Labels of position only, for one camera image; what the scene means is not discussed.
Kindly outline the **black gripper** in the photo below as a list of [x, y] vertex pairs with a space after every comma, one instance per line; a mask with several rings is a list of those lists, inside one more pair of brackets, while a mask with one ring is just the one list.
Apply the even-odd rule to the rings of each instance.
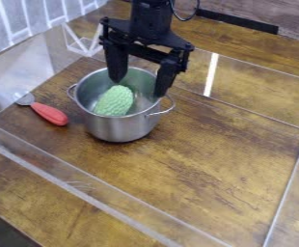
[[171, 19], [182, 18], [174, 9], [174, 0], [131, 0], [131, 17], [100, 20], [108, 75], [119, 83], [128, 72], [130, 55], [160, 65], [156, 75], [155, 97], [167, 94], [175, 77], [187, 69], [190, 53], [195, 46], [183, 40], [170, 28]]

